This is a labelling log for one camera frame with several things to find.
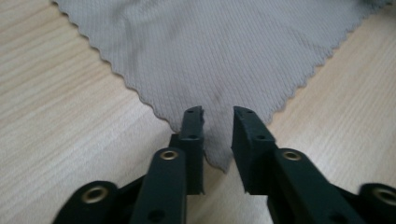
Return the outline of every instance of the wood grain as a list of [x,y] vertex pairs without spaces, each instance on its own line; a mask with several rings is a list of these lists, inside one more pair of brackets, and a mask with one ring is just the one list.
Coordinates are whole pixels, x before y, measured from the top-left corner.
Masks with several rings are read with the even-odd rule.
[[[357,192],[396,186],[396,7],[362,23],[269,129],[328,179]],[[111,73],[78,28],[44,0],[0,2],[0,223],[51,223],[73,191],[143,175],[172,133]],[[234,162],[205,165],[189,223],[268,223]]]

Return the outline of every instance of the wooden surface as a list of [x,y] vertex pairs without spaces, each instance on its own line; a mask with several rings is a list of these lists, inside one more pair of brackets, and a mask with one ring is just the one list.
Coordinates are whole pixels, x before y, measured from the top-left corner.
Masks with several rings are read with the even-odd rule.
[[[47,0],[0,2],[0,106],[0,223],[51,223],[80,186],[131,182],[172,133]],[[342,188],[396,187],[396,7],[365,20],[269,129]],[[234,162],[227,175],[206,164],[205,191],[189,223],[271,222]]]

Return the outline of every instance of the light wood tabletop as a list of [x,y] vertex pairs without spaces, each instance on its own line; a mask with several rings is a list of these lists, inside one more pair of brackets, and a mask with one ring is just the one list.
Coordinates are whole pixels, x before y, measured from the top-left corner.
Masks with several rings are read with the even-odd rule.
[[[396,6],[349,34],[268,128],[341,188],[396,187]],[[0,2],[0,223],[51,223],[82,185],[126,185],[171,134],[56,5]],[[271,223],[234,161],[228,174],[205,164],[205,192],[188,197],[188,223]]]

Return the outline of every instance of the fabric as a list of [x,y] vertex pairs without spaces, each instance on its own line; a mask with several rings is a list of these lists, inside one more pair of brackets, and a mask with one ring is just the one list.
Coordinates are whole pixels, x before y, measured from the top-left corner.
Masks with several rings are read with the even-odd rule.
[[205,110],[205,154],[227,170],[233,106],[264,122],[386,1],[56,0],[126,86],[176,132]]

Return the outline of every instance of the cloth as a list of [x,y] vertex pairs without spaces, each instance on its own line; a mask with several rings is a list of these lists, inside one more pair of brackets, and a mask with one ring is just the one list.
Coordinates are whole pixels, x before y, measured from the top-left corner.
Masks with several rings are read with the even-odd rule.
[[205,155],[227,170],[233,106],[264,122],[386,1],[55,0],[114,73],[178,131],[205,110]]

